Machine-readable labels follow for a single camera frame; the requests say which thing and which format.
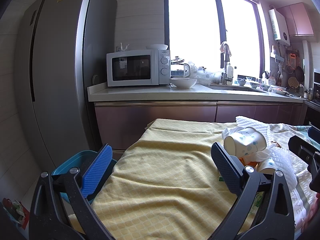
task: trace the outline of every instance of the refrigerator handle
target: refrigerator handle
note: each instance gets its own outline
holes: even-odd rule
[[[32,75],[32,62],[33,62],[33,46],[35,43],[35,36],[36,36],[36,29],[37,29],[37,25],[38,25],[38,21],[39,21],[39,17],[40,17],[40,13],[41,13],[41,9],[43,7],[45,0],[41,1],[38,13],[37,13],[37,17],[35,20],[35,24],[33,25],[33,31],[32,31],[32,37],[31,37],[31,45],[30,45],[30,57],[29,57],[29,81],[30,81],[30,92],[31,92],[31,99],[32,102],[36,101],[35,99],[35,91],[33,88],[33,75]],[[31,17],[31,21],[30,21],[30,25],[32,25],[34,16],[36,14],[36,11],[33,12],[33,15]]]

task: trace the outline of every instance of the yellow cloth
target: yellow cloth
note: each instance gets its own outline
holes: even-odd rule
[[[129,147],[92,203],[116,239],[207,239],[236,200],[211,158],[236,123],[157,119]],[[70,216],[75,229],[79,224]],[[249,228],[252,217],[244,224]]]

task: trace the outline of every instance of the white countertop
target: white countertop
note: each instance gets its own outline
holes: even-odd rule
[[[141,100],[303,102],[303,98],[281,96],[274,92],[260,93],[237,90],[215,90],[199,84],[189,89],[179,89],[169,85],[108,88],[106,83],[102,83],[88,87],[88,98],[90,102]]]

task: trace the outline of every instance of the electric kettle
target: electric kettle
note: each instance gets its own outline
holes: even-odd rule
[[[191,75],[191,69],[189,64],[183,63],[184,59],[176,56],[175,59],[171,60],[171,78],[187,78]]]

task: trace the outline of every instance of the refrigerator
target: refrigerator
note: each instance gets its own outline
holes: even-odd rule
[[[116,0],[37,0],[20,23],[14,88],[20,122],[43,171],[102,146],[87,87],[107,80]]]

